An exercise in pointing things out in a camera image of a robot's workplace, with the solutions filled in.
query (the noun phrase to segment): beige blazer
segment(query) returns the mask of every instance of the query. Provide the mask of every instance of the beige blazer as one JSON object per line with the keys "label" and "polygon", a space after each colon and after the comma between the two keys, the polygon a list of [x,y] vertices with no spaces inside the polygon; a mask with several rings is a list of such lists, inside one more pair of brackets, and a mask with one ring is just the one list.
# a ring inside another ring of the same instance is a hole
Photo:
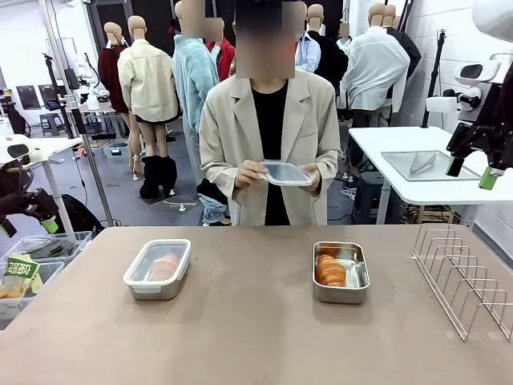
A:
{"label": "beige blazer", "polygon": [[[317,75],[296,71],[285,101],[281,159],[316,163],[322,185],[317,197],[298,187],[281,188],[291,225],[326,225],[326,191],[337,174],[339,152],[333,86]],[[264,160],[248,79],[232,76],[208,93],[200,123],[200,154],[201,170],[228,197],[232,223],[264,225],[268,185],[235,188],[239,164]]]}
{"label": "beige blazer", "polygon": [[121,52],[118,60],[123,100],[131,113],[149,122],[162,122],[178,113],[168,54],[143,38]]}

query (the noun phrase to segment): white robot head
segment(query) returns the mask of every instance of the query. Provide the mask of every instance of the white robot head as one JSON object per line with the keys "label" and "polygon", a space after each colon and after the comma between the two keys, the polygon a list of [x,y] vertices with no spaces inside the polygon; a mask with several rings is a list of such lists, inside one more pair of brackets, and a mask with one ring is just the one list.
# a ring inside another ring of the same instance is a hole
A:
{"label": "white robot head", "polygon": [[512,0],[475,0],[472,18],[484,34],[513,42]]}

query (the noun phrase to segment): metal tray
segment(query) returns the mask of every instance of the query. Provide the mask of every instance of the metal tray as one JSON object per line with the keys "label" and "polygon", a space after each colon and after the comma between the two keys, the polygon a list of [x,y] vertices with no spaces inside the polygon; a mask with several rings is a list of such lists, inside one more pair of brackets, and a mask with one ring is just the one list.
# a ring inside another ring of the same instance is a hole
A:
{"label": "metal tray", "polygon": [[[335,257],[345,267],[345,287],[324,286],[315,279],[315,268],[322,254]],[[362,303],[369,287],[366,259],[360,245],[351,242],[318,242],[313,246],[313,292],[319,301]]]}

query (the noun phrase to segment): white table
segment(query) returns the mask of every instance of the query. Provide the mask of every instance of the white table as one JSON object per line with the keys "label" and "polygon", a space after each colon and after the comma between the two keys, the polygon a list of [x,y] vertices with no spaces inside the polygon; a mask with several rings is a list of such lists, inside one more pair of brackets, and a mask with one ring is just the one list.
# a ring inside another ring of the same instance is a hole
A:
{"label": "white table", "polygon": [[52,155],[58,152],[71,148],[77,144],[82,143],[81,138],[66,139],[66,138],[38,138],[28,139],[25,136],[16,135],[21,140],[26,141],[31,146],[35,147],[36,151],[30,154],[31,162],[24,166],[25,168],[34,169],[42,165],[42,169],[45,171],[48,184],[50,185],[51,195],[53,196],[55,203],[59,207],[59,214],[63,221],[65,233],[73,233],[73,227],[71,221],[67,215],[66,207],[64,206],[63,196],[59,191],[57,181],[55,180],[54,173],[51,170],[50,163],[58,164],[58,161],[50,159]]}
{"label": "white table", "polygon": [[[464,205],[461,223],[469,228],[474,225],[479,205],[513,201],[511,170],[497,180],[492,190],[485,190],[479,188],[478,180],[408,181],[382,156],[382,152],[434,150],[449,155],[446,146],[451,134],[441,128],[351,128],[349,134],[385,179],[379,202],[379,225],[385,223],[390,187],[405,202],[413,205]],[[482,152],[474,152],[467,157],[464,165],[482,175],[487,167],[487,157]]]}

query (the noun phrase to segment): blue fuzzy jacket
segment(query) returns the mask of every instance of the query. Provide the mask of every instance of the blue fuzzy jacket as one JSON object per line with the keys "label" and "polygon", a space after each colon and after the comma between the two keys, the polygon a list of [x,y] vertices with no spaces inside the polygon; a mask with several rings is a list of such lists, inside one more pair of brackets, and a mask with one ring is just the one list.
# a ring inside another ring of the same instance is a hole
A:
{"label": "blue fuzzy jacket", "polygon": [[172,66],[184,114],[191,129],[199,132],[207,94],[219,83],[216,64],[200,38],[184,38],[178,34]]}

